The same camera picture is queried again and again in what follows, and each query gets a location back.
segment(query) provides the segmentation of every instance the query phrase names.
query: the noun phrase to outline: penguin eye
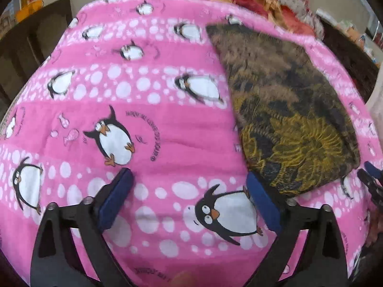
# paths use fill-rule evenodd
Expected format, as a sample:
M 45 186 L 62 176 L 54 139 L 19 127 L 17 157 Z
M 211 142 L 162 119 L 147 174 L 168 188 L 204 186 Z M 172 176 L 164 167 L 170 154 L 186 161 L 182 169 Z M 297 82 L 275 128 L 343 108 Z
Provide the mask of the penguin eye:
M 202 206 L 202 211 L 204 214 L 210 214 L 210 208 L 206 205 Z
M 213 219 L 210 216 L 205 216 L 205 222 L 207 224 L 212 224 L 213 223 Z

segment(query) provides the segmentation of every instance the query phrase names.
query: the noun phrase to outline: brown patterned cloth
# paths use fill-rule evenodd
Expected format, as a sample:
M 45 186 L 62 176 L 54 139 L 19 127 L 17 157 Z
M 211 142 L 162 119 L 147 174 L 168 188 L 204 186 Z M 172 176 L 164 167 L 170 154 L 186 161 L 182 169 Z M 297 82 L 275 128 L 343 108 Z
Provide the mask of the brown patterned cloth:
M 206 31 L 226 71 L 250 170 L 293 196 L 359 166 L 351 120 L 303 47 L 240 25 Z

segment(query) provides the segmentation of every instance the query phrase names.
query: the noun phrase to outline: penguin beak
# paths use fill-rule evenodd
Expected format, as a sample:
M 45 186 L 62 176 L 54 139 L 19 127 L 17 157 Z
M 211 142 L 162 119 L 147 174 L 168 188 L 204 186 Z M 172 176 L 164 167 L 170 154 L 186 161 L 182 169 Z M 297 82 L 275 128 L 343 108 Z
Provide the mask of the penguin beak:
M 217 220 L 218 217 L 220 216 L 220 212 L 215 209 L 212 209 L 210 214 L 213 220 Z
M 110 131 L 110 129 L 108 126 L 106 126 L 106 125 L 101 126 L 100 133 L 103 134 L 104 136 L 106 136 L 107 132 L 109 132 L 109 131 Z

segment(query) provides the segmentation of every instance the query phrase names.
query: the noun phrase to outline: metal screw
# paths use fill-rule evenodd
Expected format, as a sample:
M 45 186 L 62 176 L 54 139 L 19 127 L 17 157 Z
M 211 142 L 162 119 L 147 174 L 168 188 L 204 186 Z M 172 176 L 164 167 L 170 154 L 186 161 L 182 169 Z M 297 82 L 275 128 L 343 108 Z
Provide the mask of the metal screw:
M 91 203 L 93 202 L 93 197 L 91 197 L 91 196 L 87 196 L 86 198 L 84 198 L 84 199 L 82 200 L 82 202 L 83 202 L 85 205 L 89 205 L 89 204 L 91 204 Z
M 296 200 L 295 199 L 287 199 L 286 204 L 289 206 L 296 206 Z
M 323 205 L 323 209 L 326 211 L 326 212 L 331 212 L 332 211 L 332 208 L 329 204 L 324 204 Z
M 47 206 L 47 210 L 53 210 L 57 207 L 58 205 L 55 202 L 49 203 Z

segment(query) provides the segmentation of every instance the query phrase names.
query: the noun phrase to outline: pink bedsheet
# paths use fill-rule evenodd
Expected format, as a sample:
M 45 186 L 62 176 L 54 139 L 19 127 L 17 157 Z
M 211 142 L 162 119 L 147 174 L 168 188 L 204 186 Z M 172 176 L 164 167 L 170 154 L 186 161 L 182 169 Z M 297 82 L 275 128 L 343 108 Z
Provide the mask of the pink bedsheet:
M 247 174 L 225 73 L 204 30 L 229 14 L 304 46 L 348 110 L 361 162 L 383 167 L 363 101 L 335 56 L 315 38 L 290 34 L 221 2 L 95 1 L 81 9 L 30 78 L 0 142 L 1 249 L 27 282 L 47 204 L 73 205 L 95 195 L 122 166 L 133 171 L 135 188 L 104 237 L 136 284 L 167 286 L 184 270 L 196 275 L 200 287 L 240 287 L 248 280 L 275 234 L 258 216 L 263 235 L 235 237 L 236 246 L 203 227 L 194 212 L 210 187 L 219 184 L 215 193 L 241 191 Z M 175 78 L 187 72 L 213 79 L 223 102 L 213 96 L 198 102 L 176 87 Z M 306 206 L 333 207 L 350 274 L 368 231 L 369 195 L 356 171 L 345 185 L 352 199 L 339 181 L 297 199 Z M 243 221 L 246 202 L 229 225 Z M 87 273 L 95 276 L 78 231 L 73 233 Z M 305 236 L 301 232 L 282 278 L 294 270 Z

